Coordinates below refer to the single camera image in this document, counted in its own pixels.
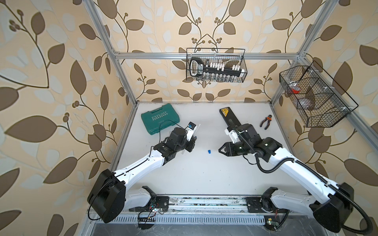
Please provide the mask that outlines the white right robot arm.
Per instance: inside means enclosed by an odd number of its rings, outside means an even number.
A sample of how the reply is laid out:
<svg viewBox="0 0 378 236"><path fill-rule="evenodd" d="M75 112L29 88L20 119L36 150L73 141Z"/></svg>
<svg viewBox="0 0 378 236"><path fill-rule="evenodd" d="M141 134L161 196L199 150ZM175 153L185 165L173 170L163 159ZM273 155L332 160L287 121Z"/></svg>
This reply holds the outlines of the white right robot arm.
<svg viewBox="0 0 378 236"><path fill-rule="evenodd" d="M276 209L295 211L314 218L329 231L338 233L353 211L353 189L346 183L338 185L297 159L273 138L262 139L250 124L236 126L233 122L225 130L231 142L219 152L227 157L251 154L258 169L271 174L281 170L298 182L307 194L268 188L261 196L260 206L265 212Z"/></svg>

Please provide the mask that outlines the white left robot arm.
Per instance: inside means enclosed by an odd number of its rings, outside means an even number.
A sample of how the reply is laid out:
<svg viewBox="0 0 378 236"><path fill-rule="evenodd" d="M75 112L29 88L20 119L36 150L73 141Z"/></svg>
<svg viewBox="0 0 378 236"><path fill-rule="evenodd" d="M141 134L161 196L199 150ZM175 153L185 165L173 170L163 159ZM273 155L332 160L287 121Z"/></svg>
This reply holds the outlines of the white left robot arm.
<svg viewBox="0 0 378 236"><path fill-rule="evenodd" d="M196 142L195 131L194 123L189 123L186 128L176 127L169 137L153 146L145 157L123 169L101 172L87 198L90 208L99 219L109 223L124 209L155 211L159 207L166 207L167 204L159 200L149 187L143 186L138 190L131 188L140 179L173 160L178 152L192 152Z"/></svg>

